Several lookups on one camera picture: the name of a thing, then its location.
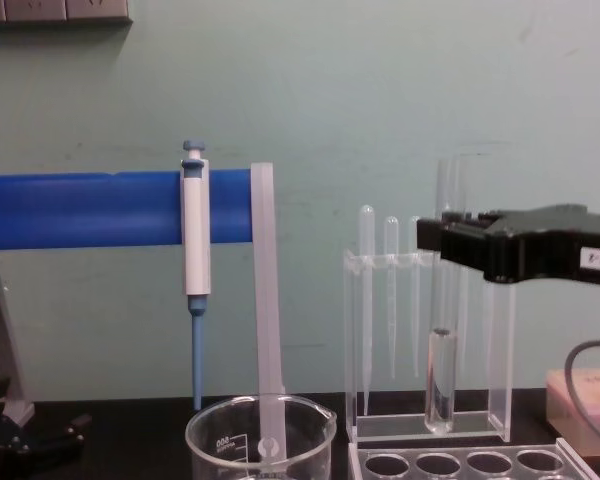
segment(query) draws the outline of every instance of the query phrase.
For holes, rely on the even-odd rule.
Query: glass test tube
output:
[[[465,196],[461,160],[441,161],[436,217],[447,211],[464,212]],[[460,265],[441,259],[439,254],[433,260],[424,421],[437,435],[453,429],[461,271]]]

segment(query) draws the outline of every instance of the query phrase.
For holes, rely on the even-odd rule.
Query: clear liquid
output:
[[[429,334],[429,365],[424,423],[436,435],[453,429],[458,336],[436,328]]]

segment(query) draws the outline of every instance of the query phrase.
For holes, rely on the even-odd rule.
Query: pipette stand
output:
[[[212,170],[210,191],[211,242],[253,243],[259,391],[284,393],[273,166]],[[181,240],[180,172],[0,176],[0,251],[180,245]],[[5,291],[0,278],[0,374],[11,380],[4,414],[24,425],[34,407]],[[284,435],[274,431],[282,428],[279,413],[269,410],[265,417],[282,446]]]

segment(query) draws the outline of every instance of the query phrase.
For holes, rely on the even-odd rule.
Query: white stand upright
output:
[[[261,395],[284,394],[280,352],[278,254],[273,165],[251,166],[251,225],[258,339],[258,390]],[[267,462],[287,455],[284,402],[260,402],[260,453]]]

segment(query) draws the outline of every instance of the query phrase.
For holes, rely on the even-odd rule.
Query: metal stand leg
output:
[[[22,426],[33,416],[33,403],[26,396],[22,368],[16,346],[9,310],[0,279],[0,373],[10,380],[4,414]]]

